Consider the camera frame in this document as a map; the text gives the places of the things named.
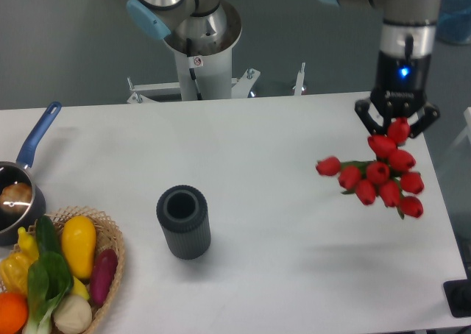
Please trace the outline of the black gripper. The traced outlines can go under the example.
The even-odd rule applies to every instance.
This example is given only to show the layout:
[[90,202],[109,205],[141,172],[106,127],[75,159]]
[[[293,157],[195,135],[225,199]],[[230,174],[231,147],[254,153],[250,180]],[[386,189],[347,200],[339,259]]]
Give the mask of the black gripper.
[[[416,138],[440,118],[436,105],[425,104],[430,63],[430,55],[398,58],[382,51],[378,54],[370,99],[355,102],[355,112],[370,135],[386,135],[392,119],[408,118],[420,108],[417,121],[410,126],[409,138]],[[370,115],[371,104],[383,118],[382,124]]]

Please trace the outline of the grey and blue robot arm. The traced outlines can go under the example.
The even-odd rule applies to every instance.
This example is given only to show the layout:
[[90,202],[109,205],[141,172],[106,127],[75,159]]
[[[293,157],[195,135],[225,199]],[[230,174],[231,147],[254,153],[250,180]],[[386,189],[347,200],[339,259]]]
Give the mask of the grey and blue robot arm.
[[[425,86],[441,0],[320,0],[326,4],[367,4],[383,11],[375,85],[355,112],[372,134],[384,134],[399,118],[418,114],[415,138],[439,117]],[[229,99],[232,49],[241,18],[225,0],[128,0],[127,12],[149,37],[174,52],[185,101]]]

